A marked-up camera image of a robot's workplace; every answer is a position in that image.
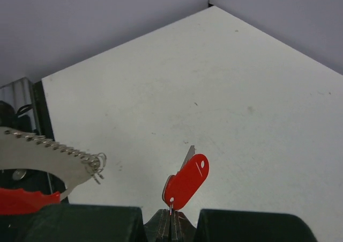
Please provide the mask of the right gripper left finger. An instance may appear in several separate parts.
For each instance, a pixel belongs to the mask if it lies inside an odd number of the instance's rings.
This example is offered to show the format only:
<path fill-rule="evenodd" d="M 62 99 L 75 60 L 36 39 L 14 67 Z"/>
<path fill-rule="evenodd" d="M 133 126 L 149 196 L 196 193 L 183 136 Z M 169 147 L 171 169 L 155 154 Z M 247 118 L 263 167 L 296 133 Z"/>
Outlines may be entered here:
<path fill-rule="evenodd" d="M 8 241 L 169 241 L 160 220 L 144 223 L 138 207 L 52 204 L 8 217 Z"/>

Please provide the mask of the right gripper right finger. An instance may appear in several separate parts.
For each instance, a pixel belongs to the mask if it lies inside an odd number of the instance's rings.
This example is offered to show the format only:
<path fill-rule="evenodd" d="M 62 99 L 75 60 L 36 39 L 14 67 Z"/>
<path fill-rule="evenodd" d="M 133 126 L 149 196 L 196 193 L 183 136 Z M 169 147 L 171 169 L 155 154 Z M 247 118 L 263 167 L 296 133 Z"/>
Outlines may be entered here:
<path fill-rule="evenodd" d="M 203 209 L 193 227 L 180 212 L 170 220 L 170 241 L 317 241 L 299 217 L 272 212 Z"/>

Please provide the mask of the red key tag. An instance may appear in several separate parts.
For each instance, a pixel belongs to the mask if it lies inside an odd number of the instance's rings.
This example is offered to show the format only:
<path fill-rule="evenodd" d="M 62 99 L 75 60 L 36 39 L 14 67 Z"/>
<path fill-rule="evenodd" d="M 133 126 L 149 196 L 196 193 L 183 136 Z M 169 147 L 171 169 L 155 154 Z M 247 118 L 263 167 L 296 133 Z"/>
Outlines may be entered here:
<path fill-rule="evenodd" d="M 208 177 L 210 164 L 204 154 L 190 146 L 180 170 L 170 175 L 162 191 L 169 213 L 182 209 Z"/>

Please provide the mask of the silver keyring with red tag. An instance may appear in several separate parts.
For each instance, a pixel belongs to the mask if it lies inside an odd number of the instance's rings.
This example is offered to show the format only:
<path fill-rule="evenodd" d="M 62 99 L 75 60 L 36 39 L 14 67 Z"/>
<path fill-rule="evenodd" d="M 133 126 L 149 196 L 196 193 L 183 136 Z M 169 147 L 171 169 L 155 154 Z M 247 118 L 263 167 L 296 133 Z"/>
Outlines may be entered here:
<path fill-rule="evenodd" d="M 55 142 L 45 136 L 1 127 L 1 169 L 38 170 L 53 174 L 66 190 L 44 195 L 23 188 L 1 189 L 1 215 L 32 214 L 50 204 L 58 204 L 78 185 L 102 179 L 107 161 L 104 153 L 91 154 Z"/>

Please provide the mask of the aluminium frame rail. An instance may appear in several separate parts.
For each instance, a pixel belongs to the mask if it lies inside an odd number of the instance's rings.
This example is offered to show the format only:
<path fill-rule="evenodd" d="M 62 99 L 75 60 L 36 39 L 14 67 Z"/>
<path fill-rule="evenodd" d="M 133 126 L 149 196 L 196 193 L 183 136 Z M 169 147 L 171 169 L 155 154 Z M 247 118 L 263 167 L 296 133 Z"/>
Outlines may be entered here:
<path fill-rule="evenodd" d="M 21 78 L 1 87 L 1 115 L 14 117 L 12 127 L 33 132 L 36 128 L 32 82 Z"/>

